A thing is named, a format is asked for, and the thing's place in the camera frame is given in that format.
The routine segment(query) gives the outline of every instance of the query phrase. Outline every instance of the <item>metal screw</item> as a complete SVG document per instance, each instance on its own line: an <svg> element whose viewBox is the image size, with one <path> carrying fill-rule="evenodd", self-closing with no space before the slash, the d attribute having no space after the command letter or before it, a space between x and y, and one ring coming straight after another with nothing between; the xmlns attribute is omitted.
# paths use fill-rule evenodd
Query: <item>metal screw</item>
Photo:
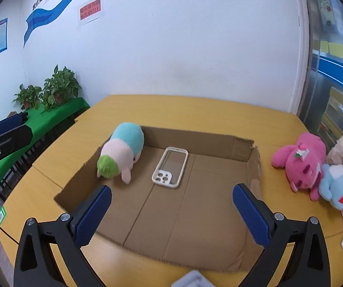
<svg viewBox="0 0 343 287"><path fill-rule="evenodd" d="M316 217L311 217L310 221L312 224L318 224L319 223L319 220Z"/></svg>
<svg viewBox="0 0 343 287"><path fill-rule="evenodd" d="M284 219L284 215L277 212L276 214L273 215L276 220L282 221Z"/></svg>
<svg viewBox="0 0 343 287"><path fill-rule="evenodd" d="M33 218L29 218L27 220L27 225L32 225L32 224L34 224L34 219Z"/></svg>
<svg viewBox="0 0 343 287"><path fill-rule="evenodd" d="M71 215L66 212L66 213L61 215L60 219L61 219L61 221L68 221L70 217L71 217Z"/></svg>

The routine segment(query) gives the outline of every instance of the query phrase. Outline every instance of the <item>green table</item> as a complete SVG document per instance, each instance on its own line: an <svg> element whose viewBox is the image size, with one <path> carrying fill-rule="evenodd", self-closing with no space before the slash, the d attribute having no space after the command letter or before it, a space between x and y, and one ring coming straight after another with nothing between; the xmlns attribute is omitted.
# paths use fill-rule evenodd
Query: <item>green table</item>
<svg viewBox="0 0 343 287"><path fill-rule="evenodd" d="M13 164L39 139L60 122L83 108L89 108L89 105L84 99L72 98L67 103L50 111L44 111L43 105L40 105L38 110L32 108L26 110L28 112L28 121L25 124L32 129L32 141L28 146L8 155L0 161L0 181Z"/></svg>

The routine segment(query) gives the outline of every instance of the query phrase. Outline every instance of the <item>flower pot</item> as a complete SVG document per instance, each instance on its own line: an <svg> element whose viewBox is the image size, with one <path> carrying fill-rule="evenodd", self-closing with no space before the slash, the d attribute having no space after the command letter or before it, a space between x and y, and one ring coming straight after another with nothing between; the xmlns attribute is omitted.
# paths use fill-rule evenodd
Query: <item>flower pot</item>
<svg viewBox="0 0 343 287"><path fill-rule="evenodd" d="M64 97L60 94L55 94L54 100L56 101L56 104L59 104L59 105L62 105L64 103Z"/></svg>
<svg viewBox="0 0 343 287"><path fill-rule="evenodd" d="M24 109L27 110L30 107L32 107L31 103L29 101L24 101Z"/></svg>

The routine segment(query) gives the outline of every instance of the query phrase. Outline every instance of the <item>black cable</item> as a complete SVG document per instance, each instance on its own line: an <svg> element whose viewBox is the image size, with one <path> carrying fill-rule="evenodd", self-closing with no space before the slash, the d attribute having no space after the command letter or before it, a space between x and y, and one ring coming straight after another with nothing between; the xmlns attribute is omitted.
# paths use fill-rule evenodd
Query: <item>black cable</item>
<svg viewBox="0 0 343 287"><path fill-rule="evenodd" d="M0 230L2 230L5 235L7 235L10 239L12 239L17 245L19 245L19 242L16 239L14 239L12 236L10 236L6 231L4 231L1 226L0 226Z"/></svg>

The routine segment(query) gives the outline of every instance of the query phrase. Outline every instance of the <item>white wall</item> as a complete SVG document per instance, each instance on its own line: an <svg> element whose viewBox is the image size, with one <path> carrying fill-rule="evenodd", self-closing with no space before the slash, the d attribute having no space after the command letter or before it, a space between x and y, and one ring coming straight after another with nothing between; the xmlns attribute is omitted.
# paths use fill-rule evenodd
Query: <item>white wall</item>
<svg viewBox="0 0 343 287"><path fill-rule="evenodd" d="M23 33L35 1L23 0ZM298 0L102 0L104 17L79 26L86 1L32 32L23 51L31 84L59 64L76 72L91 105L109 94L172 94L293 110L308 42Z"/></svg>
<svg viewBox="0 0 343 287"><path fill-rule="evenodd" d="M21 8L23 0L3 0L0 4L0 20L8 18L7 50L0 53L0 120L11 111L20 112L20 106L12 102L19 85L27 85L23 63L23 36Z"/></svg>

